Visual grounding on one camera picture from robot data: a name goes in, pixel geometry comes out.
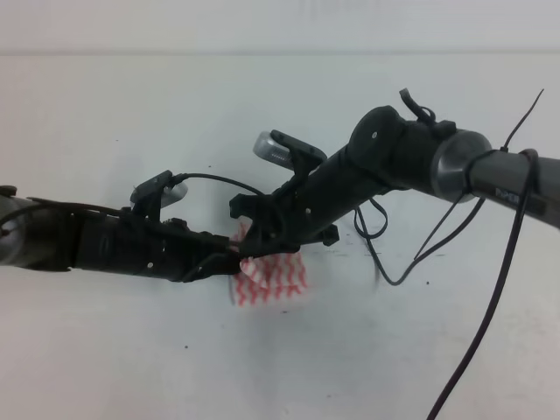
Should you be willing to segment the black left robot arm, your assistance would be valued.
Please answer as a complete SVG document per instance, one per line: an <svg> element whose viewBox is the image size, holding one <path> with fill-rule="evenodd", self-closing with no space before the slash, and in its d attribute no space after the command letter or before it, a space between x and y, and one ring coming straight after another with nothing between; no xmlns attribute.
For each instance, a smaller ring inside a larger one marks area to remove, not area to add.
<svg viewBox="0 0 560 420"><path fill-rule="evenodd" d="M196 233L181 220L152 221L130 210L22 199L1 188L1 264L72 269L190 283L240 272L227 237Z"/></svg>

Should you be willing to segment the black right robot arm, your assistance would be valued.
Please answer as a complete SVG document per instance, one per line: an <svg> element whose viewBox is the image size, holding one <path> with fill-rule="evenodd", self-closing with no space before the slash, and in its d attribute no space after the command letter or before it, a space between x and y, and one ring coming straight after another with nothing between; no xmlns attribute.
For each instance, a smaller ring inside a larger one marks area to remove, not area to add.
<svg viewBox="0 0 560 420"><path fill-rule="evenodd" d="M480 197L507 207L524 205L528 216L558 225L556 159L538 159L534 189L523 196L529 170L524 156L496 150L480 133L438 120L407 90L401 97L413 120L390 106L374 108L332 156L281 131L263 132L255 154L293 175L269 195L232 199L231 215L251 222L241 253L265 256L308 243L331 245L339 239L338 219L393 191L414 190L449 202Z"/></svg>

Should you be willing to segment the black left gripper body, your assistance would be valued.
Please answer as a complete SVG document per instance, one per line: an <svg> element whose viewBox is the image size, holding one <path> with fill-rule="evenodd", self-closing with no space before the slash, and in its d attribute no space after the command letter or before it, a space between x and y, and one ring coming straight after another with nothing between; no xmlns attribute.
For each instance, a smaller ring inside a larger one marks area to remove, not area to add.
<svg viewBox="0 0 560 420"><path fill-rule="evenodd" d="M206 246L181 226L165 226L124 208L117 215L75 215L73 267L112 274L192 280L202 271Z"/></svg>

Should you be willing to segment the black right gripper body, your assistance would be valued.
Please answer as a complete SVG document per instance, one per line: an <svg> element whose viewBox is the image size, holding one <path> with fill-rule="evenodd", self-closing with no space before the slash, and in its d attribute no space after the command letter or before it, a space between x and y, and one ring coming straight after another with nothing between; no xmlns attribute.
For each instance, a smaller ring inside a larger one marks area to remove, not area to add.
<svg viewBox="0 0 560 420"><path fill-rule="evenodd" d="M252 228L275 230L284 228L288 242L304 245L319 243L327 247L340 239L338 228L332 222L320 221L310 204L299 199L300 186L289 186L288 182L268 194L273 214L262 219L251 219Z"/></svg>

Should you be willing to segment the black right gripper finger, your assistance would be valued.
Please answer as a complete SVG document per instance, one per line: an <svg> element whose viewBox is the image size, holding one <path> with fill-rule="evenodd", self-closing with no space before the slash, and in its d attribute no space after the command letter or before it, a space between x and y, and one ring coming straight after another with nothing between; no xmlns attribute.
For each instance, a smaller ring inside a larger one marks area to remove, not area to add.
<svg viewBox="0 0 560 420"><path fill-rule="evenodd" d="M238 227L238 256L257 258L276 254L297 253L301 246L288 242L284 228L266 230L259 227Z"/></svg>
<svg viewBox="0 0 560 420"><path fill-rule="evenodd" d="M262 219L273 214L273 207L267 195L237 194L229 201L229 214L233 219Z"/></svg>

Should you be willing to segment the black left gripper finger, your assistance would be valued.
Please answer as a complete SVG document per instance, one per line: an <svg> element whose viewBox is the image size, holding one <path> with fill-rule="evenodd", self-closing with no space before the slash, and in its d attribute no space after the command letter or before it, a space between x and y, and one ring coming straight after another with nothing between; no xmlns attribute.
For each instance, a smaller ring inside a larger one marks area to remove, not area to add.
<svg viewBox="0 0 560 420"><path fill-rule="evenodd" d="M207 231L193 231L190 224L184 220L183 230L185 232L185 244L183 249L189 253L213 252L237 252L238 246L235 241L226 236L212 234Z"/></svg>
<svg viewBox="0 0 560 420"><path fill-rule="evenodd" d="M174 282L186 284L212 276L233 275L240 271L240 261L237 254L213 253L185 269Z"/></svg>

